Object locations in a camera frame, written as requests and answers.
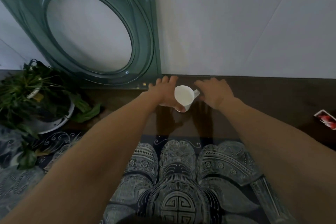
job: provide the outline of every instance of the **person's right arm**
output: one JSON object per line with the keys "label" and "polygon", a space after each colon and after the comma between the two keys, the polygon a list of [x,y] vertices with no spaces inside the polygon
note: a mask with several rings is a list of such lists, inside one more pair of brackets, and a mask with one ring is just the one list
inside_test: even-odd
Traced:
{"label": "person's right arm", "polygon": [[221,111],[300,223],[336,220],[336,152],[304,132],[245,105],[225,80],[196,81]]}

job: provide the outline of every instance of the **mug handle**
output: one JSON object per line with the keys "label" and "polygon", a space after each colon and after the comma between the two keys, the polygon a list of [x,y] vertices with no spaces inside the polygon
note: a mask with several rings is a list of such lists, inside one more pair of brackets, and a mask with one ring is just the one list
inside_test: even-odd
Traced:
{"label": "mug handle", "polygon": [[198,90],[194,90],[194,98],[197,98],[199,96],[200,92]]}

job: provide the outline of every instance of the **glossy wooden surface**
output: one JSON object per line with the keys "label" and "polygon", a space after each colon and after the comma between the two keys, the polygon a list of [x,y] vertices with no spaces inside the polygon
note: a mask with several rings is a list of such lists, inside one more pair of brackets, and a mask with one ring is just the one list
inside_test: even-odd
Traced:
{"label": "glossy wooden surface", "polygon": [[[178,85],[196,89],[193,82],[207,78],[180,76]],[[336,80],[227,76],[218,78],[225,78],[235,96],[251,107],[301,129],[332,148],[336,144],[336,131],[313,117],[321,109],[336,114]],[[103,116],[130,102],[141,91],[86,90],[86,93],[95,102],[101,102],[106,107],[99,118],[88,124],[91,126]],[[234,128],[220,112],[199,101],[186,113],[158,107],[149,117],[144,134],[238,138]]]}

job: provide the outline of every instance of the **person's left arm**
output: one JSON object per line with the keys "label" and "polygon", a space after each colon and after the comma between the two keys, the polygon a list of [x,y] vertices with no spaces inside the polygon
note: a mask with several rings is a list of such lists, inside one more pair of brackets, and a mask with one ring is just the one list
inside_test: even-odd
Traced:
{"label": "person's left arm", "polygon": [[176,76],[158,79],[132,102],[93,126],[0,224],[98,223],[119,185],[148,116],[174,98]]}

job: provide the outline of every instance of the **patterned tablecloth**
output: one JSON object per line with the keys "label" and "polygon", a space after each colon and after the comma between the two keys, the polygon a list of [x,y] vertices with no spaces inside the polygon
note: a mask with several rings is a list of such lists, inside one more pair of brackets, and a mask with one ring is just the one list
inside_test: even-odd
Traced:
{"label": "patterned tablecloth", "polygon": [[[82,135],[59,131],[33,141],[53,154],[20,171],[20,135],[0,128],[0,218]],[[142,136],[101,223],[131,214],[177,223],[296,223],[240,141],[196,137]]]}

